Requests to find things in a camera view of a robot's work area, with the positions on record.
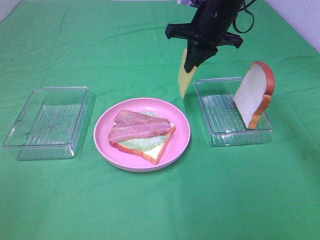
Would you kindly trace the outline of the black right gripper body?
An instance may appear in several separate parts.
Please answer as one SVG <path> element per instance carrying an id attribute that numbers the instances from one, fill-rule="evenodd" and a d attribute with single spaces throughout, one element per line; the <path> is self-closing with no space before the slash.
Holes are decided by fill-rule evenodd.
<path id="1" fill-rule="evenodd" d="M 228 32 L 229 27 L 243 6 L 242 0 L 202 0 L 190 23 L 168 24 L 168 39 L 179 38 L 200 49 L 219 46 L 239 48 L 243 39 Z"/>

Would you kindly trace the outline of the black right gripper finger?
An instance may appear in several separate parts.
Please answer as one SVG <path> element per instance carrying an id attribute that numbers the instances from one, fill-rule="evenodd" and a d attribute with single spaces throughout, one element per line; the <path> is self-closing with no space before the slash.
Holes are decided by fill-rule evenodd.
<path id="1" fill-rule="evenodd" d="M 186 73 L 190 73 L 196 66 L 196 48 L 192 40 L 187 40 L 186 57 L 184 61 L 184 70 Z"/>
<path id="2" fill-rule="evenodd" d="M 194 67 L 197 68 L 203 62 L 215 56 L 217 52 L 218 52 L 217 47 L 208 48 L 208 49 L 193 47 L 192 54 L 191 54 L 191 69 L 193 69 Z"/>

